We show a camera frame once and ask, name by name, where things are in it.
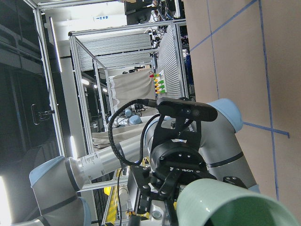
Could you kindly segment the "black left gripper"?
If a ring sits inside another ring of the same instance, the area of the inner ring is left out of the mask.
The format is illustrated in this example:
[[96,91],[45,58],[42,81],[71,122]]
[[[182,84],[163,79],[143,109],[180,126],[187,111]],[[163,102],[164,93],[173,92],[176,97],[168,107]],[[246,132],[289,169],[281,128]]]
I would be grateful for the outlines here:
[[[188,185],[203,178],[216,180],[207,170],[205,160],[196,148],[196,142],[174,142],[167,140],[159,145],[150,145],[150,168],[130,167],[130,201],[136,214],[155,210],[155,206],[165,211],[165,202],[159,199],[159,193],[151,191],[152,184],[161,188],[168,181],[173,186]],[[247,188],[238,177],[223,177],[223,182]]]

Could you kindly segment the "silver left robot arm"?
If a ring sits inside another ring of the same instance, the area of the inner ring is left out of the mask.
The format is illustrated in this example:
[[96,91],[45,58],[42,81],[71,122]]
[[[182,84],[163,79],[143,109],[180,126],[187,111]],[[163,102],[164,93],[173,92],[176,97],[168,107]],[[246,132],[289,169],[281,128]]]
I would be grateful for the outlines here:
[[242,226],[249,211],[231,192],[257,189],[236,138],[240,111],[229,99],[208,104],[137,99],[158,109],[142,133],[78,160],[58,156],[30,172],[40,216],[27,226],[89,226],[90,209],[77,195],[85,182],[129,166],[134,214],[130,226]]

